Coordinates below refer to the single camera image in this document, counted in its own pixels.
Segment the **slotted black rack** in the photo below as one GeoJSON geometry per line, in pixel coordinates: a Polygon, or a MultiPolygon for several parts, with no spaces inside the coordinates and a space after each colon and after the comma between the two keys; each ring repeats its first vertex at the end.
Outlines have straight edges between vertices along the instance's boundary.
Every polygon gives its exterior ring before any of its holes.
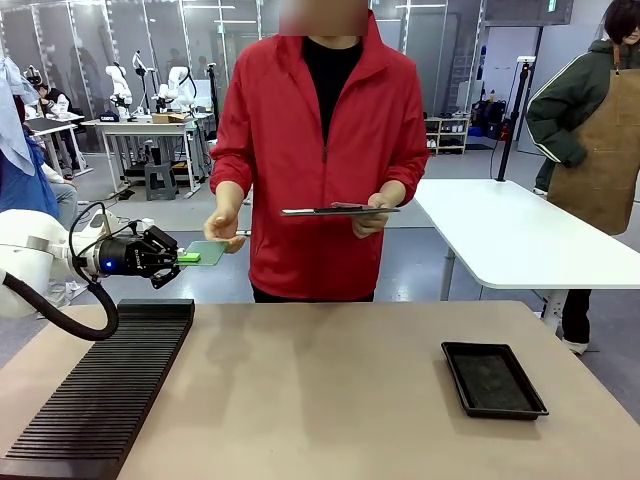
{"type": "Polygon", "coordinates": [[[193,300],[123,300],[95,343],[0,459],[1,480],[117,478],[193,323],[193,300]]]}

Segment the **brown apron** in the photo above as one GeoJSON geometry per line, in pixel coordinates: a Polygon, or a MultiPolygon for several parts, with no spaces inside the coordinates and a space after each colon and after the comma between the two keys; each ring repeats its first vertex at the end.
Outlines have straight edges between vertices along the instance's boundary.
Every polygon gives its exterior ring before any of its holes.
{"type": "Polygon", "coordinates": [[[629,226],[640,171],[640,70],[619,71],[616,50],[606,99],[574,131],[587,158],[575,168],[556,165],[547,196],[609,235],[629,226]]]}

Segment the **cardboard box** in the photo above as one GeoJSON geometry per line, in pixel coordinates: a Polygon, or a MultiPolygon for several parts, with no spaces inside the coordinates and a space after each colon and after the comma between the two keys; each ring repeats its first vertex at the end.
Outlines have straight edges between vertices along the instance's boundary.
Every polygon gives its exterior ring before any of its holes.
{"type": "Polygon", "coordinates": [[[190,118],[188,113],[153,113],[151,119],[153,123],[185,123],[190,118]]]}

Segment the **black tray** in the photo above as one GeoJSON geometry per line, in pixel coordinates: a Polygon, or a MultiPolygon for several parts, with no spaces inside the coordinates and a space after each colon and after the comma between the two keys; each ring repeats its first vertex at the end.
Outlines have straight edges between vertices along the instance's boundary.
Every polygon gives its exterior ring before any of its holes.
{"type": "Polygon", "coordinates": [[[444,342],[442,350],[470,417],[536,420],[549,415],[509,345],[444,342]]]}

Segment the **dark green jacket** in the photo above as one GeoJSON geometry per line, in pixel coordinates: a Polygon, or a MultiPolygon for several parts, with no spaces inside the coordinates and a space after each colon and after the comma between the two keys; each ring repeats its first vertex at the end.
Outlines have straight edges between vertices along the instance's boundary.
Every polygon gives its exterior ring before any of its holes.
{"type": "MultiPolygon", "coordinates": [[[[620,59],[621,69],[640,68],[640,49],[623,45],[620,59]]],[[[572,132],[606,98],[613,68],[613,43],[597,40],[588,53],[567,65],[529,102],[529,131],[547,157],[536,178],[536,188],[548,191],[555,163],[575,167],[587,157],[572,132]]]]}

